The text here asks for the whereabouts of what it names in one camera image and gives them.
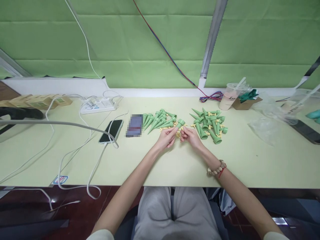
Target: table surface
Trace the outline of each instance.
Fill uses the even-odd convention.
[[[70,106],[57,107],[50,112],[50,120],[81,123],[78,110],[80,101]],[[83,115],[89,126],[104,130],[116,116],[129,111],[124,120],[117,142],[119,149],[109,144],[99,167],[91,181],[92,185],[121,185],[159,137],[159,129],[149,135],[126,138],[125,133],[131,114],[155,113],[161,108],[178,115],[188,125],[193,123],[191,108],[207,111],[218,110],[218,102],[200,103],[198,98],[124,98],[116,111]],[[298,118],[320,133],[320,125],[304,115],[311,110],[304,109]],[[248,123],[263,117],[250,110],[222,111],[226,116],[224,125],[228,133],[223,134],[222,143],[215,145],[209,137],[203,144],[248,187],[253,188],[320,188],[320,146],[310,143],[289,125],[279,123],[272,147],[262,141],[250,129]],[[63,155],[83,144],[89,130],[71,126],[55,125],[56,133],[49,150],[28,164],[24,171],[1,185],[39,186],[52,183],[57,176]],[[48,141],[49,125],[19,125],[14,131],[0,136],[1,168],[0,178],[12,172],[24,161],[43,148]],[[67,185],[86,185],[103,145],[98,143],[101,134],[95,132],[92,140],[75,155],[67,156],[61,175],[68,176]],[[206,175],[206,164],[197,156],[189,143],[176,139],[172,148],[165,151],[148,175],[146,186],[200,186],[217,187],[219,183]]]

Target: power strip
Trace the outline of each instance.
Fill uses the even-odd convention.
[[[98,113],[98,112],[108,112],[114,111],[118,108],[118,102],[113,102],[110,98],[102,98],[96,102],[88,102],[82,107],[81,114]]]

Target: gray pants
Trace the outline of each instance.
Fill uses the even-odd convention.
[[[202,188],[175,188],[175,221],[170,196],[170,187],[144,187],[134,239],[221,239]]]

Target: red and blue wire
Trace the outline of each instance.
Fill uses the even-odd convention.
[[[172,57],[170,56],[170,54],[168,53],[168,51],[166,50],[166,48],[163,46],[162,42],[160,41],[160,39],[158,38],[158,36],[156,35],[156,33],[152,30],[152,28],[150,27],[150,25],[148,24],[147,20],[144,18],[143,14],[141,13],[138,5],[136,4],[136,2],[133,0],[134,4],[136,5],[141,17],[143,18],[143,20],[145,21],[145,23],[148,25],[150,31],[152,32],[152,34],[155,36],[155,38],[159,41],[159,43],[161,44],[162,48],[166,51],[168,57],[170,58],[170,60],[173,62],[173,64],[177,67],[177,69],[179,70],[179,72],[196,88],[198,88],[197,85],[195,85],[189,78],[187,78],[186,75],[184,75],[184,73],[180,70],[180,68],[177,66],[177,64],[174,62],[174,60],[172,59]],[[222,99],[222,92],[218,91],[215,92],[214,94],[212,94],[211,96],[207,96],[200,88],[198,88],[204,95],[205,97],[200,97],[200,101],[202,103],[206,102],[208,99],[212,99],[212,100],[216,100],[216,101],[221,101]]]

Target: green backdrop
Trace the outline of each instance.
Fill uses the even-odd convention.
[[[136,2],[181,70],[198,84],[215,1]],[[0,47],[33,76],[96,78],[84,37],[64,0],[0,3]],[[110,87],[193,87],[132,0],[71,3],[90,42],[93,66]],[[255,87],[295,86],[319,57],[319,16],[318,0],[229,0],[206,87],[223,87],[242,76]],[[0,70],[0,77],[6,76]]]

